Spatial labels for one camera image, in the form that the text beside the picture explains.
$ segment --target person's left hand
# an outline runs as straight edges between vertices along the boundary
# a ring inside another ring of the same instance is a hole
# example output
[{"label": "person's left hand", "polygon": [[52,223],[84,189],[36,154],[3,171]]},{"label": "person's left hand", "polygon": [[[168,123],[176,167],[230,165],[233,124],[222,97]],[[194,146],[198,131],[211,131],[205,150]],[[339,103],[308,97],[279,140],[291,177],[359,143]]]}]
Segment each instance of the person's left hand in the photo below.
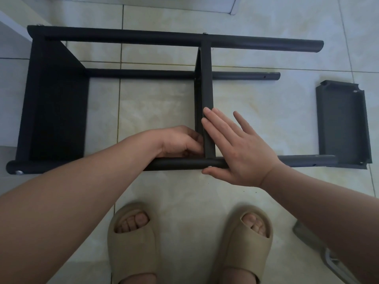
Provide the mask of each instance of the person's left hand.
[{"label": "person's left hand", "polygon": [[186,157],[204,153],[203,137],[184,125],[154,131],[162,139],[162,151],[157,157]]}]

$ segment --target person's right arm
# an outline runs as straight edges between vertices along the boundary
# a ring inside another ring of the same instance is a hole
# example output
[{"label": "person's right arm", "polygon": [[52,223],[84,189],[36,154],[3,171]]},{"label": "person's right arm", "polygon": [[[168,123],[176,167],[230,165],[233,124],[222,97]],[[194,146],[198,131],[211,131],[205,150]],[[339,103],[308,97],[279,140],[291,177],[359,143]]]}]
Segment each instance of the person's right arm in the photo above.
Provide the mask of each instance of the person's right arm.
[{"label": "person's right arm", "polygon": [[283,164],[240,114],[241,128],[218,109],[205,108],[202,124],[229,169],[204,174],[264,189],[312,230],[362,283],[379,282],[379,199],[306,176]]}]

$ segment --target forearm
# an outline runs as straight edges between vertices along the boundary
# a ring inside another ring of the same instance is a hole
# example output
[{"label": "forearm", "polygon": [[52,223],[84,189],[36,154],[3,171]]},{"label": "forearm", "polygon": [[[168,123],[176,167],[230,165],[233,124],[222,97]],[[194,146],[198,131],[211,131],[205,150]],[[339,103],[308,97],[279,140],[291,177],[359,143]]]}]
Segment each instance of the forearm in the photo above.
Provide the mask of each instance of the forearm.
[{"label": "forearm", "polygon": [[285,165],[275,167],[262,188],[345,264],[358,265],[365,274],[376,271],[377,198],[306,176]]},{"label": "forearm", "polygon": [[52,276],[160,153],[150,133],[56,168],[0,198],[0,215],[7,215],[0,219],[0,274],[7,282],[46,282]]}]

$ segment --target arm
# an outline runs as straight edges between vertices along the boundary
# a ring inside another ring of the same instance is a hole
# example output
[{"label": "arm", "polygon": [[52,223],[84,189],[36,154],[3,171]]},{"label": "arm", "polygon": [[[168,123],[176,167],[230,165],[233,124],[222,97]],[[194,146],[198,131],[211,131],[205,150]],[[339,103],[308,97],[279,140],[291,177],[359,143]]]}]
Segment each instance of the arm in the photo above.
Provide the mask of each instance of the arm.
[{"label": "arm", "polygon": [[202,153],[185,126],[133,135],[46,172],[0,197],[0,275],[45,283],[155,157]]},{"label": "arm", "polygon": [[279,161],[240,114],[237,126],[218,109],[204,109],[204,128],[229,169],[204,174],[264,189],[313,231],[362,282],[378,282],[379,199],[306,176]]}]

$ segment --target footwear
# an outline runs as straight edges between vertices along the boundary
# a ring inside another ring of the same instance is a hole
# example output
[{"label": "footwear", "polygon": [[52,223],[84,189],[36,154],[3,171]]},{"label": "footwear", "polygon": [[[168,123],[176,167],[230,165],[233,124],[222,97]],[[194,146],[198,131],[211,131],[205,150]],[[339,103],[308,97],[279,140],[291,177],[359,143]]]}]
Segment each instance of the footwear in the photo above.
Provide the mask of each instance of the footwear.
[{"label": "footwear", "polygon": [[[247,213],[252,213],[265,224],[267,237],[258,234],[242,221]],[[256,276],[257,283],[261,282],[272,238],[272,223],[263,210],[256,206],[238,208],[226,225],[209,283],[218,283],[226,267],[250,271]]]},{"label": "footwear", "polygon": [[[117,226],[131,215],[145,212],[150,221],[126,233],[116,233]],[[108,228],[108,253],[112,282],[118,284],[132,275],[157,274],[160,259],[157,218],[142,203],[125,205],[113,216]]]}]

